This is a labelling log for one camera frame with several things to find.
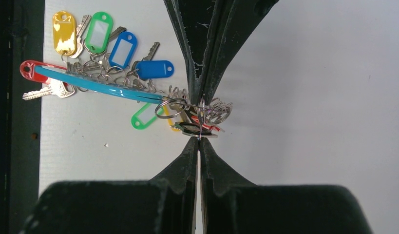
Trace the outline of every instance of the white surface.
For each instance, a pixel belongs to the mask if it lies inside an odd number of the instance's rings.
[[[161,0],[47,0],[44,61],[62,64],[51,17],[103,10],[186,87],[185,65]],[[280,0],[227,69],[217,97],[234,103],[216,152],[258,184],[340,184],[375,233],[399,233],[399,0]],[[94,92],[42,102],[40,192],[59,180],[149,179],[188,138],[157,120],[138,131],[134,101]]]

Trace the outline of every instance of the white table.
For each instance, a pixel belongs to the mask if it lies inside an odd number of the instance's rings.
[[[161,42],[154,59],[172,61],[175,74],[156,85],[187,86],[161,0],[47,0],[43,59],[62,65],[51,30],[59,10],[77,21],[110,13],[114,28],[137,36],[134,60]],[[346,186],[375,233],[399,233],[399,1],[281,0],[216,97],[234,109],[212,144],[243,176],[264,185]],[[188,137],[165,120],[134,129],[130,118],[141,106],[95,92],[44,97],[40,193],[60,180],[150,179],[166,167]]]

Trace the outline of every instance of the red key tag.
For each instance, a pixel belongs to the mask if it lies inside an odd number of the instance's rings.
[[[50,84],[50,81],[52,80],[51,78],[45,77],[41,74],[35,73],[34,72],[34,67],[35,66],[48,66],[48,67],[55,67],[55,68],[59,68],[59,69],[63,69],[66,70],[65,67],[60,67],[57,65],[52,65],[52,64],[48,64],[45,62],[39,62],[39,61],[35,61],[35,60],[26,60],[24,62],[21,63],[20,65],[20,73],[21,75],[31,81],[35,81],[35,82],[40,82],[40,83],[45,83],[45,84]]]

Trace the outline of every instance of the red tag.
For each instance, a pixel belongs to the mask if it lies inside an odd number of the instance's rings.
[[[39,62],[35,60],[26,60],[21,63],[20,65],[20,73],[21,75],[31,81],[35,82],[40,82],[40,83],[45,83],[45,84],[50,84],[50,81],[52,80],[51,78],[45,77],[41,74],[36,74],[34,72],[34,67],[35,66],[48,66],[48,67],[55,67],[59,69],[64,69],[66,70],[65,67],[60,67],[57,65],[52,65],[44,62]]]

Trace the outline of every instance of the green key tag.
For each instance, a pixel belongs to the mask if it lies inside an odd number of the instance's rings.
[[[90,21],[89,31],[86,36],[86,47],[91,53],[102,53],[108,44],[113,19],[106,12],[96,12]]]
[[[151,125],[158,117],[155,115],[155,108],[157,105],[146,103],[140,110],[138,110],[131,119],[132,126],[138,130],[143,130]],[[163,114],[164,110],[161,108],[158,114]]]

